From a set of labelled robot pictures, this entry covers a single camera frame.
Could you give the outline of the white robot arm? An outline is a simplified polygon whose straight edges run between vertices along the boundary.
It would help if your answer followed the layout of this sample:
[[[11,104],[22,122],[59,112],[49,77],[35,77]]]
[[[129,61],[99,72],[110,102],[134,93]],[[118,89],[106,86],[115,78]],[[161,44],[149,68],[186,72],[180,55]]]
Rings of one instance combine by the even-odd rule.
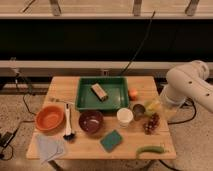
[[[167,85],[160,98],[167,108],[180,107],[186,98],[191,98],[213,113],[213,85],[206,82],[210,71],[200,60],[175,66],[166,74]]]

